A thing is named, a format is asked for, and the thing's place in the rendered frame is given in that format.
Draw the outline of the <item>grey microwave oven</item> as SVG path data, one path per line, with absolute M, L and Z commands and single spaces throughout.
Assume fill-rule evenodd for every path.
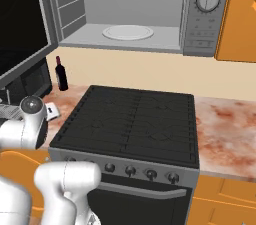
M 215 55 L 226 0 L 51 0 L 58 42 L 66 47 Z M 102 35 L 115 25 L 151 28 L 144 40 Z

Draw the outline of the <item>black oven door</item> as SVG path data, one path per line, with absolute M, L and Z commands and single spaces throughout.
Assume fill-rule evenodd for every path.
M 101 225 L 185 225 L 191 188 L 108 174 L 102 175 L 102 181 L 116 189 L 110 191 L 97 188 L 88 194 L 89 205 L 99 217 Z M 158 192 L 185 189 L 186 195 L 173 199 L 154 199 L 131 192 L 120 193 L 118 186 Z

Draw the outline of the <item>orange wall cupboard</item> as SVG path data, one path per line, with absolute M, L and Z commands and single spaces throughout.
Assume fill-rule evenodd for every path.
M 256 62 L 256 0 L 226 0 L 215 58 Z

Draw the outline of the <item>black gas hob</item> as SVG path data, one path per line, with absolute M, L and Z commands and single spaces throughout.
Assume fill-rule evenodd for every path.
M 50 146 L 197 168 L 194 96 L 92 85 Z

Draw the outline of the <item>dark wine bottle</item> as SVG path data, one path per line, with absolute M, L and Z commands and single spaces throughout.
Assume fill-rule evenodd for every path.
M 55 67 L 55 72 L 56 72 L 59 90 L 66 91 L 68 89 L 67 76 L 66 76 L 65 67 L 61 64 L 61 60 L 59 56 L 56 57 L 56 63 L 57 65 Z

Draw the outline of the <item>white microwave turntable plate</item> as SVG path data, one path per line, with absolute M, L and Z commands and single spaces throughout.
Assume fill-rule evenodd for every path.
M 112 40 L 136 41 L 152 37 L 154 31 L 146 26 L 115 25 L 104 29 L 102 35 Z

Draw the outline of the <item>orange cupboard door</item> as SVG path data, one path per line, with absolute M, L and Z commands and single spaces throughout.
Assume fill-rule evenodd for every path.
M 256 225 L 256 207 L 194 197 L 187 225 Z

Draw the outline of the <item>black countertop appliance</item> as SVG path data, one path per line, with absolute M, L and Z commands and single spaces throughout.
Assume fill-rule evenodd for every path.
M 45 58 L 0 89 L 0 104 L 19 105 L 26 96 L 43 98 L 52 91 L 52 81 Z

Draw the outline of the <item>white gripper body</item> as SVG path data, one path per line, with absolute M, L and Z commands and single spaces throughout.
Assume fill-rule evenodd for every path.
M 49 102 L 45 104 L 47 110 L 47 120 L 51 121 L 60 116 L 59 109 L 53 102 Z

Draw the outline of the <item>black microwave door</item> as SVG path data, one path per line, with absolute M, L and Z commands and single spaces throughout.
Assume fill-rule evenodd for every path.
M 57 47 L 50 0 L 0 0 L 0 88 Z

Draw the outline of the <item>grey striped object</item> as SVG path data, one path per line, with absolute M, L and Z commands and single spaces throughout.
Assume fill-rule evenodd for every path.
M 20 108 L 18 106 L 0 104 L 0 118 L 21 120 Z

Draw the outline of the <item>orange drawer front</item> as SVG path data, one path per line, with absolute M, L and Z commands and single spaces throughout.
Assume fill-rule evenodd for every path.
M 256 209 L 256 183 L 200 175 L 194 198 Z

